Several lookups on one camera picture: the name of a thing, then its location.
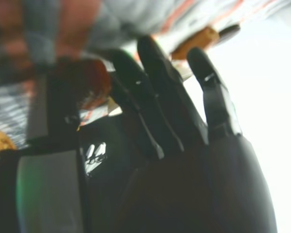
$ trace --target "fabric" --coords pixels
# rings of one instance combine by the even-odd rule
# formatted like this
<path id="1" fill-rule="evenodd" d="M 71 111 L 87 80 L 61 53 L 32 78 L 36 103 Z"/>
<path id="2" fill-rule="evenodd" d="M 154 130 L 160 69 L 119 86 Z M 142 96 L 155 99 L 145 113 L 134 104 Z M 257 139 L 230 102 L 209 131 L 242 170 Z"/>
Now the fabric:
<path id="1" fill-rule="evenodd" d="M 68 56 L 92 57 L 155 34 L 166 52 L 207 25 L 219 30 L 265 17 L 291 0 L 0 0 L 0 130 L 25 145 L 32 83 Z"/>

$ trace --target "striped cloth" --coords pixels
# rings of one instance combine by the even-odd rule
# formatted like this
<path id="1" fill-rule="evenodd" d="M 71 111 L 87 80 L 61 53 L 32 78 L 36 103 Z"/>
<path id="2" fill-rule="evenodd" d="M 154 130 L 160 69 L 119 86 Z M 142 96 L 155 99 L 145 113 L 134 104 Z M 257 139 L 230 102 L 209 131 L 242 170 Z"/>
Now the striped cloth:
<path id="1" fill-rule="evenodd" d="M 25 146 L 33 81 L 42 67 L 68 56 L 91 57 L 144 34 L 222 29 L 269 15 L 291 0 L 0 0 L 0 130 Z M 169 52 L 176 44 L 167 48 Z M 82 112 L 85 123 L 106 108 Z"/>

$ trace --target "plaid tablecloth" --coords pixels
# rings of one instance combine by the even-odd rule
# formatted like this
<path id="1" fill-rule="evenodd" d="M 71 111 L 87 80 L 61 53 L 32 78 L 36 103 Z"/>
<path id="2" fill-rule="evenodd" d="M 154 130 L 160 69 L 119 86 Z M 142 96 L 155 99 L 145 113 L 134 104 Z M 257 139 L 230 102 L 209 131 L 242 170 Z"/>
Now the plaid tablecloth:
<path id="1" fill-rule="evenodd" d="M 291 0 L 0 0 L 0 130 L 21 148 L 33 81 L 40 67 L 59 57 L 90 57 L 97 50 L 125 48 L 140 35 L 155 34 L 166 52 L 174 34 L 206 25 L 222 29 L 265 17 Z M 181 39 L 189 36 L 181 33 Z M 105 108 L 82 112 L 83 124 L 106 115 Z"/>

